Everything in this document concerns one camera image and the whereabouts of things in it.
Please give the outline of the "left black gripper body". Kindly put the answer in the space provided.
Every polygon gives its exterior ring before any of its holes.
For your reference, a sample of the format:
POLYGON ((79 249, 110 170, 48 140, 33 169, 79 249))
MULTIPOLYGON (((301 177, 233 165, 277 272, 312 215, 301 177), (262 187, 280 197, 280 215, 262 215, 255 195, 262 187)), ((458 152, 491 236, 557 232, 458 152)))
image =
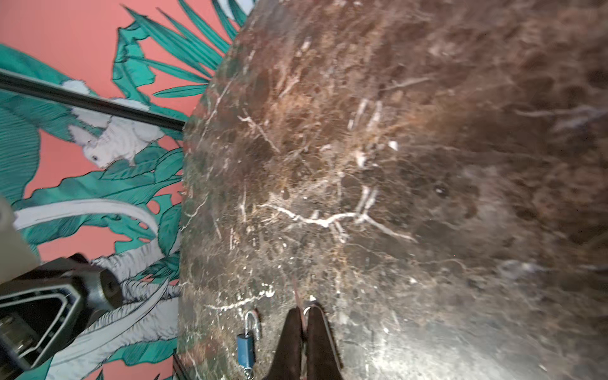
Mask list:
POLYGON ((117 277, 81 253, 3 283, 1 378, 40 367, 123 301, 117 277))

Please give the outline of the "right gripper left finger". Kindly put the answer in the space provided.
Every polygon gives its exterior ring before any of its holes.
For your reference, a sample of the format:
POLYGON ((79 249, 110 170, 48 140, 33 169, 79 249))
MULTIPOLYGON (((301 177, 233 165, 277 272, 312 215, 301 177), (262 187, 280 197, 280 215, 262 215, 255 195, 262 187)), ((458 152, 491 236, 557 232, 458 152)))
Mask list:
POLYGON ((295 307, 288 311, 275 355, 264 380, 300 380, 302 343, 302 311, 295 307))

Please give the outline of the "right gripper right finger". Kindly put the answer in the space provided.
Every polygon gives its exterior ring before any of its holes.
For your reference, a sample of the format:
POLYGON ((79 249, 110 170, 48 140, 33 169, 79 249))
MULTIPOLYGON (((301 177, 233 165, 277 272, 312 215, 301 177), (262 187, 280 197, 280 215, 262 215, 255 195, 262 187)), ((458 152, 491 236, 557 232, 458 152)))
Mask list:
POLYGON ((307 317, 307 378, 342 380, 340 360, 326 313, 318 303, 305 310, 307 317))

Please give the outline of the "red padlock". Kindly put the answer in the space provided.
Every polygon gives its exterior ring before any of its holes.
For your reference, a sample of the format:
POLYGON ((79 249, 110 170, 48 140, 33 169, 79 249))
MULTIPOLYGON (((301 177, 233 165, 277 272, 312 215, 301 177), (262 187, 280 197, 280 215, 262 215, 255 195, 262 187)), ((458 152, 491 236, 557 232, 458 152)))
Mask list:
POLYGON ((298 285, 297 285, 297 279, 295 276, 291 277, 291 284, 293 286, 295 304, 299 310, 300 321, 301 321, 301 325, 302 325, 302 332, 304 334, 307 334, 307 327, 308 327, 307 314, 310 309, 310 306, 306 307, 304 304, 304 301, 300 297, 298 285))

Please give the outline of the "blue padlock middle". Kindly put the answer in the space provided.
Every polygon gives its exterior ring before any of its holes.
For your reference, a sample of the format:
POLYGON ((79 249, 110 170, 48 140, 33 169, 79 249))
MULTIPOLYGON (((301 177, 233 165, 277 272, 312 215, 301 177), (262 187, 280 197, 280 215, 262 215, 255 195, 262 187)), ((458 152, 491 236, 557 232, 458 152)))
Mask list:
POLYGON ((261 323, 259 313, 248 310, 243 318, 244 330, 237 335, 237 363, 242 368, 245 379, 255 378, 256 342, 261 339, 261 323))

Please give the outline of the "left black frame post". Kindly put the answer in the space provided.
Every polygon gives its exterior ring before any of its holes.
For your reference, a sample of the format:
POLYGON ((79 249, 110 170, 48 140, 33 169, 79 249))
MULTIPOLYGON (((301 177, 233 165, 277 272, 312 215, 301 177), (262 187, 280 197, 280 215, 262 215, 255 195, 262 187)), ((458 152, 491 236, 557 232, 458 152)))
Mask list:
POLYGON ((18 93, 31 98, 39 98, 63 105, 69 105, 87 111, 104 113, 146 124, 153 124, 160 128, 168 128, 174 131, 183 131, 186 124, 183 120, 166 117, 153 112, 133 109, 109 100, 65 90, 60 86, 47 84, 5 70, 1 70, 1 90, 18 93))

